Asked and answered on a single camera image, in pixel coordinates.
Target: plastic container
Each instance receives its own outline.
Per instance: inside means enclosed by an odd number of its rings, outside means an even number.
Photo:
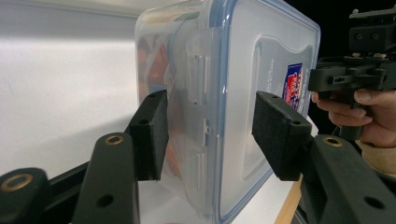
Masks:
[[[283,1],[209,0],[148,10],[135,34],[139,101],[168,91],[161,182],[207,222],[232,221],[272,173],[251,134],[255,93],[307,115],[319,27]]]

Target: white table surface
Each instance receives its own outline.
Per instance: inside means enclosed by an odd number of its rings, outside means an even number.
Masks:
[[[135,19],[0,2],[0,175],[55,177],[90,159],[137,109]],[[274,223],[291,182],[273,175],[233,223]],[[157,182],[140,182],[142,223],[202,223]]]

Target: label sticker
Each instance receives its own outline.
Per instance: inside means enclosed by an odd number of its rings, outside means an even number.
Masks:
[[[282,98],[293,109],[297,110],[300,102],[301,80],[303,77],[303,64],[297,63],[288,66]]]

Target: transparent plastic container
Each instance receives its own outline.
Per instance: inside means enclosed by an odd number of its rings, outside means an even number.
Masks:
[[[139,102],[168,92],[161,182],[206,222],[232,221],[272,173],[251,134],[256,91],[307,115],[319,27],[280,0],[195,0],[144,12],[135,34]]]

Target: human hand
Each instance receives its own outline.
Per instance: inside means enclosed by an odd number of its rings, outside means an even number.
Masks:
[[[337,126],[363,126],[360,140],[374,147],[396,147],[396,91],[355,91],[355,101],[366,108],[350,109],[339,103],[342,93],[334,92],[330,100],[319,100],[313,92],[312,101],[329,112]]]

